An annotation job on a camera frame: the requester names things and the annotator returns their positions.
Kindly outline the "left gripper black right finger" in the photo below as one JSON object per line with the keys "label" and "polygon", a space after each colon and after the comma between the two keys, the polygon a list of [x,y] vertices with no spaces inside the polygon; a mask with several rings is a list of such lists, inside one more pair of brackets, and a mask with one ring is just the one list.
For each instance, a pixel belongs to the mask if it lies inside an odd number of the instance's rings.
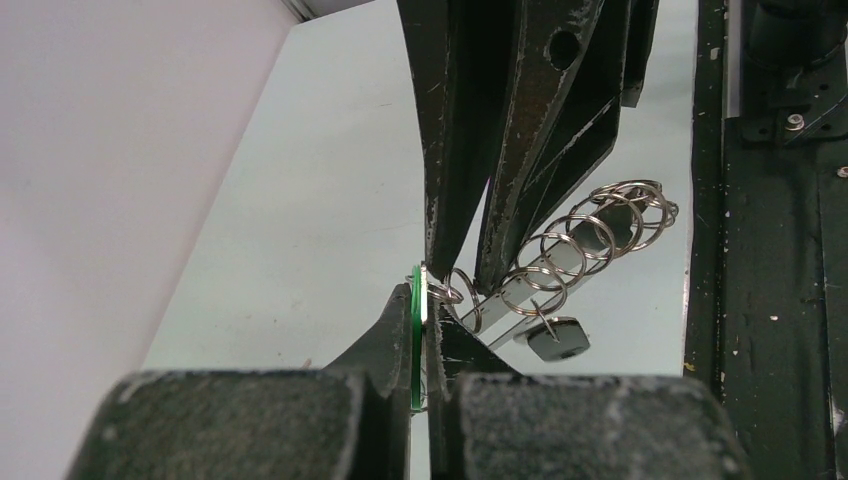
{"label": "left gripper black right finger", "polygon": [[449,309],[424,328],[435,479],[745,479],[747,456],[700,382],[524,375]]}

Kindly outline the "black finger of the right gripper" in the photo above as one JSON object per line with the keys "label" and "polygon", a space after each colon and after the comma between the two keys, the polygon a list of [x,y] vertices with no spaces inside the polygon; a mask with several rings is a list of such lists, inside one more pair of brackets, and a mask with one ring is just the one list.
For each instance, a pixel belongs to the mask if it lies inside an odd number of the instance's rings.
{"label": "black finger of the right gripper", "polygon": [[521,1],[400,1],[424,165],[424,263],[456,266],[501,154]]}
{"label": "black finger of the right gripper", "polygon": [[656,1],[519,1],[474,279],[489,294],[522,245],[611,152],[644,86]]}

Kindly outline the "green tagged key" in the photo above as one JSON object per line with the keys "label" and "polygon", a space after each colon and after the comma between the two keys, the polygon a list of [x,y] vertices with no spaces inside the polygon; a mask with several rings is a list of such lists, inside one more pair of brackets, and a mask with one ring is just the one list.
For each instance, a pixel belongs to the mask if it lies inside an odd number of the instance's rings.
{"label": "green tagged key", "polygon": [[424,325],[428,319],[428,280],[426,266],[415,266],[409,277],[411,287],[411,330],[412,330],[412,370],[411,370],[411,412],[422,413],[426,410],[426,366],[423,357]]}

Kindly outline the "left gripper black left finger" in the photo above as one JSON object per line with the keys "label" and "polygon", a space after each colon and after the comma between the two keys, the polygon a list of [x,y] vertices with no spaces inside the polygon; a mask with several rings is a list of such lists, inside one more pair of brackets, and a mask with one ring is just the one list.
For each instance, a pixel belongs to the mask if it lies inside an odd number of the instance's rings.
{"label": "left gripper black left finger", "polygon": [[412,292],[320,369],[149,370],[108,393],[71,479],[406,479]]}

